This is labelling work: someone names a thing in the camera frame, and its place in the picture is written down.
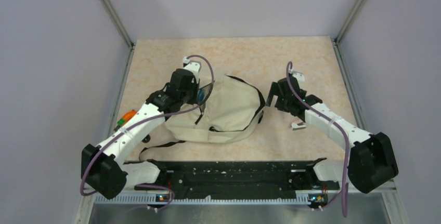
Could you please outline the blue lidded jar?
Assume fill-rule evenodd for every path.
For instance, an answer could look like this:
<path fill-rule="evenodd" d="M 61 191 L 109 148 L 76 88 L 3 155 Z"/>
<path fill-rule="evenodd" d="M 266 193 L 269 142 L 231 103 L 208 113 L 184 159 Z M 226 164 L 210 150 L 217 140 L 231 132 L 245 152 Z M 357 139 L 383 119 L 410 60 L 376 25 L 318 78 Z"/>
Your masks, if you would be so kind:
<path fill-rule="evenodd" d="M 205 98 L 205 90 L 199 89 L 197 94 L 197 103 L 202 103 Z"/>

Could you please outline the beige canvas backpack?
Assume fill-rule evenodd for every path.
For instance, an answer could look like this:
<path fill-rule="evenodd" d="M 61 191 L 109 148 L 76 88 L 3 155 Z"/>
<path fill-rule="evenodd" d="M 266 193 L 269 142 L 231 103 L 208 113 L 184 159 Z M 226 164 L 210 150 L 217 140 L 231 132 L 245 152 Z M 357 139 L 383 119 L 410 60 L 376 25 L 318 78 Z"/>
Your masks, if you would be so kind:
<path fill-rule="evenodd" d="M 198 110 L 170 117 L 165 127 L 174 140 L 160 147 L 189 143 L 211 148 L 238 142 L 249 137 L 262 120 L 264 96 L 241 78 L 224 75 L 213 86 L 205 82 L 200 92 L 207 101 Z"/>

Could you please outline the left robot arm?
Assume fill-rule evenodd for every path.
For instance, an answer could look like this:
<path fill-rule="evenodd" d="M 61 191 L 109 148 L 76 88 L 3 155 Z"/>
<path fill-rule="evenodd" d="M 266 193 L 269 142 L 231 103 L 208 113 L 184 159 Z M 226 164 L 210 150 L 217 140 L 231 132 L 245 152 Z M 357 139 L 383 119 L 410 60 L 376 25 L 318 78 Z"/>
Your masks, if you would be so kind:
<path fill-rule="evenodd" d="M 98 145 L 88 144 L 83 148 L 82 196 L 100 193 L 112 199 L 125 188 L 129 173 L 123 170 L 123 164 L 132 150 L 169 117 L 183 114 L 184 104 L 198 108 L 200 70 L 198 62 L 175 70 L 164 88 L 153 92 L 124 126 Z"/>

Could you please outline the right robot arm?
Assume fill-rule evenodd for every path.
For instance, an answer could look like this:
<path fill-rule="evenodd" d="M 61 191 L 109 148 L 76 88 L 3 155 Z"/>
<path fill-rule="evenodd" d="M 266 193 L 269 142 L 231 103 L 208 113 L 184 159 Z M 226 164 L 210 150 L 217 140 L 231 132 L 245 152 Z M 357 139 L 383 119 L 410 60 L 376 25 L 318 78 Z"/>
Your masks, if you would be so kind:
<path fill-rule="evenodd" d="M 326 181 L 349 182 L 358 191 L 369 193 L 399 174 L 394 150 L 389 136 L 372 134 L 333 112 L 320 98 L 308 95 L 300 88 L 295 77 L 289 76 L 272 82 L 266 105 L 298 117 L 293 130 L 315 126 L 344 151 L 342 163 L 322 161 L 305 174 L 305 182 L 312 189 L 320 188 Z"/>

